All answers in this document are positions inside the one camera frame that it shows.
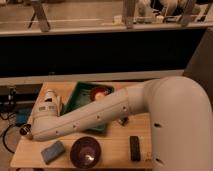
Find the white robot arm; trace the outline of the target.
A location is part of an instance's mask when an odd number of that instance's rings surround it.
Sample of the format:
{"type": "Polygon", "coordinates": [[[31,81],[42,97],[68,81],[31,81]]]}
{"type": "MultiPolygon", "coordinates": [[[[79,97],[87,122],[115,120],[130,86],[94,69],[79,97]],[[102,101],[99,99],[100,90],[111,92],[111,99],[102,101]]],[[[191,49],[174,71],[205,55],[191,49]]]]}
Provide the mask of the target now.
{"type": "Polygon", "coordinates": [[[203,87],[184,76],[125,87],[62,116],[54,103],[40,103],[31,131],[48,141],[142,113],[150,115],[153,171],[213,171],[213,109],[203,87]]]}

